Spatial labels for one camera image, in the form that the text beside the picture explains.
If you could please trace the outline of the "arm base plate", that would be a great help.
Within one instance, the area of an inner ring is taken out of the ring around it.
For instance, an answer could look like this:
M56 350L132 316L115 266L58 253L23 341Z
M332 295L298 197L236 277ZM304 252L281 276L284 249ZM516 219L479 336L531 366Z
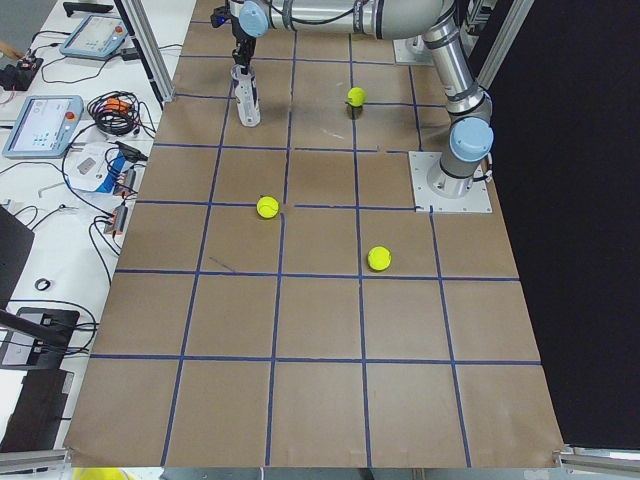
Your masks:
M433 56L420 35L394 40L393 48L398 65L434 66Z
M472 177L456 179L441 169L441 152L411 151L408 156L416 211L440 214L493 212L486 181L474 181L483 173L480 166Z

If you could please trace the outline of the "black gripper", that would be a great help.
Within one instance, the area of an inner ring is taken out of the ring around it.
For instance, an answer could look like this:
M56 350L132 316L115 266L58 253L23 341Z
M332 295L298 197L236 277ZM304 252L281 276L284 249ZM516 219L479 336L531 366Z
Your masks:
M242 29L239 22L232 23L232 34L236 41L236 46L232 52L232 56L236 64L242 65L241 73L243 75L248 75L250 73L249 64L251 63L255 52L256 38L247 34Z

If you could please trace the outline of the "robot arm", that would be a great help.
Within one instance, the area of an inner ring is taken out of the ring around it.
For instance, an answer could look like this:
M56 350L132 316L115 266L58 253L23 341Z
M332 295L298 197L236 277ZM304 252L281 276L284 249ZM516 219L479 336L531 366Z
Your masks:
M245 127L261 121L255 73L256 41L271 29L371 35L378 40L419 37L431 53L451 119L448 145L427 183L450 199L465 196L494 141L492 101L472 74L456 24L453 1L227 1L214 9L213 27L230 23L235 38L231 69L238 115Z

